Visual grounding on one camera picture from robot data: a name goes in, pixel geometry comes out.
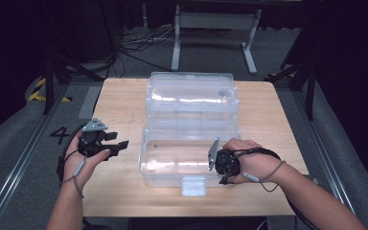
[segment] person's left hand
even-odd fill
[[[82,131],[79,130],[77,134],[74,136],[73,140],[70,143],[70,146],[68,147],[65,158],[68,157],[73,151],[77,150],[79,148],[79,141]],[[85,164],[82,166],[82,169],[80,170],[80,173],[76,176],[76,184],[78,188],[82,191],[83,186],[85,183],[89,180],[92,173],[95,170],[95,167],[97,167],[98,164],[100,164],[102,161],[105,160],[105,158],[110,154],[109,149],[105,149],[100,151],[98,154],[95,154],[94,156],[87,157],[85,159]],[[72,153],[68,159],[65,162],[64,166],[64,176],[63,181],[72,178],[73,173],[77,166],[80,164],[81,161],[84,160],[84,156],[77,152]]]

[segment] person's right hand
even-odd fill
[[[239,140],[239,139],[231,139],[228,143],[223,145],[224,149],[231,150],[235,154],[241,153],[243,150],[253,149],[256,147],[262,147],[251,140]],[[245,178],[242,173],[249,173],[258,178],[264,178],[270,175],[276,167],[279,166],[280,160],[274,158],[270,155],[260,154],[260,153],[251,153],[246,154],[238,158],[241,162],[241,173],[238,175],[234,175],[229,177],[228,181],[235,184],[241,184],[246,182],[252,182],[249,179]],[[273,176],[270,176],[266,182],[273,182]]]

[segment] number 4 marking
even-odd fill
[[[66,134],[65,132],[67,131],[67,128],[65,126],[59,128],[58,130],[52,132],[50,134],[50,136],[53,136],[53,137],[59,137],[59,140],[58,140],[58,145],[61,145],[61,142],[62,142],[62,139],[64,137],[67,137],[69,136],[70,134]]]

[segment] dark background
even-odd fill
[[[117,36],[123,25],[143,26],[140,4],[104,4],[107,16],[115,19],[112,34]],[[318,52],[317,80],[368,171],[368,1],[321,4],[330,8],[313,13],[309,21],[305,9],[288,20],[280,16],[283,10],[267,10],[260,26],[303,27],[286,63],[305,61]],[[25,91],[41,75],[48,47],[76,62],[101,59],[111,52],[104,42],[107,37],[98,6],[91,1],[0,0],[0,125],[26,104]],[[172,23],[170,15],[157,16],[171,7],[148,5],[149,28]]]

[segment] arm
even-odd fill
[[[247,150],[260,147],[253,141],[232,139],[223,146],[229,150]],[[264,178],[271,174],[280,161],[263,154],[243,155],[239,158],[241,171]],[[233,183],[250,182],[238,174],[230,178]],[[339,200],[308,180],[291,165],[283,164],[267,182],[282,188],[288,200],[319,229],[365,229],[360,220]]]
[[[78,148],[79,132],[71,141],[66,155]],[[86,158],[79,174],[75,178],[61,185],[55,206],[47,224],[47,229],[82,229],[82,191],[83,186],[91,177],[95,167],[109,155],[109,150],[103,150],[98,154]],[[73,153],[65,162],[64,181],[71,178],[79,163],[84,157],[78,152]]]

